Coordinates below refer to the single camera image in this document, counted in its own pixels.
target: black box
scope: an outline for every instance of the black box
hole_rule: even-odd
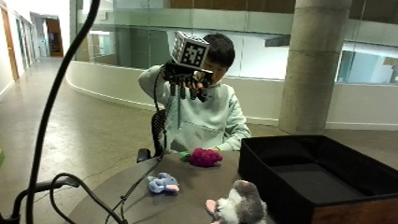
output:
[[[398,223],[398,171],[326,136],[242,139],[238,173],[277,223]]]

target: tiled floor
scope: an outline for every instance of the tiled floor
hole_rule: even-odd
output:
[[[6,156],[0,168],[4,216],[10,214],[14,196],[28,187],[37,128],[60,62],[58,58],[42,58],[0,98],[0,148]],[[138,148],[151,148],[151,114],[92,98],[64,82],[48,123],[38,181],[68,172],[94,189],[134,164]],[[283,134],[275,127],[249,127],[253,136]],[[326,130],[326,136],[398,168],[398,132]],[[68,214],[84,197],[81,189],[64,188],[56,193],[56,202]],[[36,223],[62,223],[50,207],[48,193],[37,194],[34,199]]]

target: gray table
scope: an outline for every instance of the gray table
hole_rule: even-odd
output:
[[[127,223],[189,223],[211,222],[205,210],[205,201],[226,197],[237,174],[238,152],[221,152],[223,157],[219,167],[199,168],[182,162],[179,154],[166,155],[151,175],[169,173],[179,182],[177,195],[154,195],[147,190],[145,179],[137,186],[123,205],[123,217]],[[94,189],[98,198],[112,208],[119,201],[131,184],[155,163],[147,160],[134,164],[110,178]],[[86,196],[72,211],[69,218],[76,223],[104,223],[106,212]]]

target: person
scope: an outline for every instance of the person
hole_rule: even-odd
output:
[[[202,69],[213,72],[213,82],[206,88],[207,100],[181,99],[178,91],[170,96],[170,84],[157,75],[161,66],[154,65],[139,75],[143,92],[154,98],[157,81],[157,101],[167,111],[165,120],[165,152],[191,152],[201,147],[213,150],[239,150],[241,139],[250,137],[246,118],[242,115],[233,87],[221,79],[235,58],[234,44],[223,34],[210,34],[202,38],[210,44]]]

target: gray stuffed animal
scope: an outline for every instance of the gray stuffed animal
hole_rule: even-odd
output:
[[[214,217],[211,224],[266,224],[266,203],[255,185],[245,180],[235,181],[227,198],[206,201],[206,210]]]

